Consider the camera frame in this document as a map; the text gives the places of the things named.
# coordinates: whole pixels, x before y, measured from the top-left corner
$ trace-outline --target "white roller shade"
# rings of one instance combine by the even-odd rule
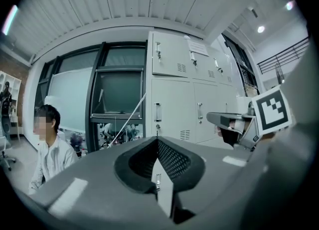
[[[85,105],[92,68],[52,76],[49,96],[61,115],[60,128],[85,133]]]

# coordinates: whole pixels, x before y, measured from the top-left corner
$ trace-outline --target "metal railing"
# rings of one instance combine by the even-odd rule
[[[275,54],[274,56],[259,62],[257,65],[262,74],[276,68],[276,64],[283,66],[294,60],[300,59],[305,53],[309,45],[309,38],[306,37],[298,43],[288,47],[287,49]]]

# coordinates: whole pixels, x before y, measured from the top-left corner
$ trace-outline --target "brick wall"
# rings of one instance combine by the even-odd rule
[[[29,75],[29,67],[15,60],[10,55],[0,50],[0,70],[21,80],[19,97],[18,97],[18,105],[17,105],[17,116],[18,116],[19,126],[22,126],[23,95],[24,95],[26,80]]]

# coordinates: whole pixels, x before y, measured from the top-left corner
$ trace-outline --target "ceiling light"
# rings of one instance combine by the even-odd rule
[[[286,4],[286,9],[287,9],[287,10],[291,10],[291,9],[293,9],[293,7],[294,7],[294,3],[293,3],[292,1],[290,1],[290,2],[288,2],[288,3]]]
[[[7,18],[6,18],[5,22],[4,22],[4,25],[3,25],[3,27],[2,27],[2,32],[3,32],[5,35],[8,34],[9,28],[10,28],[10,26],[11,26],[11,24],[12,24],[13,18],[14,18],[14,16],[15,16],[15,14],[16,14],[17,11],[18,11],[18,8],[17,8],[16,5],[14,5],[14,6],[11,8],[10,13],[8,14],[8,16],[7,16]]]
[[[265,30],[265,27],[259,26],[257,31],[258,33],[262,33],[264,30]]]

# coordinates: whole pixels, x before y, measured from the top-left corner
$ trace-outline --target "white rod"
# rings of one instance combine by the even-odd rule
[[[121,130],[118,132],[118,134],[116,135],[116,137],[114,138],[114,140],[110,143],[110,147],[113,144],[113,142],[116,140],[116,138],[118,137],[118,135],[120,134],[120,132],[124,129],[124,127],[126,126],[126,124],[128,123],[128,121],[131,119],[131,117],[134,115],[135,111],[138,109],[138,107],[140,106],[140,104],[144,101],[146,96],[146,93],[144,94],[144,96],[142,97],[142,99],[140,100],[140,102],[138,103],[138,105],[136,106],[136,108],[134,109],[133,113],[130,115],[130,117],[128,118],[128,120],[126,121],[126,123],[122,126]]]

